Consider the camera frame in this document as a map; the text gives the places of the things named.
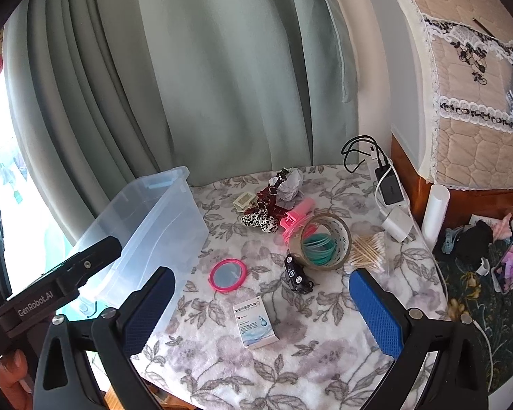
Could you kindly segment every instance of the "clear adhesive tape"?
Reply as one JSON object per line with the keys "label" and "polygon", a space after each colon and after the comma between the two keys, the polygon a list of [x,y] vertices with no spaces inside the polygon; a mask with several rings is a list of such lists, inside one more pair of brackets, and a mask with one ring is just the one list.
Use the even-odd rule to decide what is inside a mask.
{"label": "clear adhesive tape", "polygon": [[[329,262],[325,265],[313,264],[305,255],[302,249],[302,241],[305,235],[306,229],[310,226],[318,227],[323,225],[329,232],[331,238],[337,243],[337,248]],[[352,236],[348,225],[340,217],[329,214],[316,214],[313,216],[304,227],[299,228],[291,236],[289,240],[289,252],[297,259],[298,262],[302,263],[308,268],[313,270],[336,270],[342,267],[344,262],[348,260],[350,251],[352,249]]]}

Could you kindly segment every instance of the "human hand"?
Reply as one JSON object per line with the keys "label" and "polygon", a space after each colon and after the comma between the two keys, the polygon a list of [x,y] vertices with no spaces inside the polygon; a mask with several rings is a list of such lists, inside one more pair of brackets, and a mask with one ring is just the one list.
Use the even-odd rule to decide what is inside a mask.
{"label": "human hand", "polygon": [[21,350],[0,358],[0,389],[15,410],[32,410],[32,395],[19,383],[26,375],[27,358]]}

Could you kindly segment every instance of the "curtain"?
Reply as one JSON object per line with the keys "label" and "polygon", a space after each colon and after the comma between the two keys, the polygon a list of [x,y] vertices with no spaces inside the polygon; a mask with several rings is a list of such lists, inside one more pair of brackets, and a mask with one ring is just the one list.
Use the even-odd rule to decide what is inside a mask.
{"label": "curtain", "polygon": [[70,241],[134,178],[341,162],[355,66],[329,0],[24,0],[4,34],[16,136]]}

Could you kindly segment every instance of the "metal bolt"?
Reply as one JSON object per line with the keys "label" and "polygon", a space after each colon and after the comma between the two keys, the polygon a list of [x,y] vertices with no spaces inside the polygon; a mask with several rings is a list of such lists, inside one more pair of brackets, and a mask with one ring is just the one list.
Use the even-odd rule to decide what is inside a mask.
{"label": "metal bolt", "polygon": [[107,308],[101,313],[101,317],[104,317],[104,319],[110,319],[111,317],[114,317],[115,315],[116,315],[115,308]]}
{"label": "metal bolt", "polygon": [[422,313],[422,310],[419,310],[417,308],[411,308],[409,310],[409,316],[413,319],[422,319],[424,317],[424,314]]}
{"label": "metal bolt", "polygon": [[64,314],[58,314],[57,316],[53,316],[51,319],[51,323],[53,325],[61,325],[64,322]]}
{"label": "metal bolt", "polygon": [[471,316],[467,313],[464,313],[460,316],[460,320],[464,323],[464,324],[471,324],[473,322],[473,319],[471,318]]}

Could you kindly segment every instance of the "clear plastic bin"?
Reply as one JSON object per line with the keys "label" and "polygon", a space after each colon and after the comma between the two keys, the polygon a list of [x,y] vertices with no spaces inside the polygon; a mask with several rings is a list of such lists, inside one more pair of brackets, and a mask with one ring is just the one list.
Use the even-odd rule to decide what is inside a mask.
{"label": "clear plastic bin", "polygon": [[209,230],[186,183],[186,167],[134,180],[83,234],[72,254],[113,235],[123,251],[80,289],[80,295],[118,308],[160,266],[175,273],[175,295],[160,320],[167,324],[198,262]]}

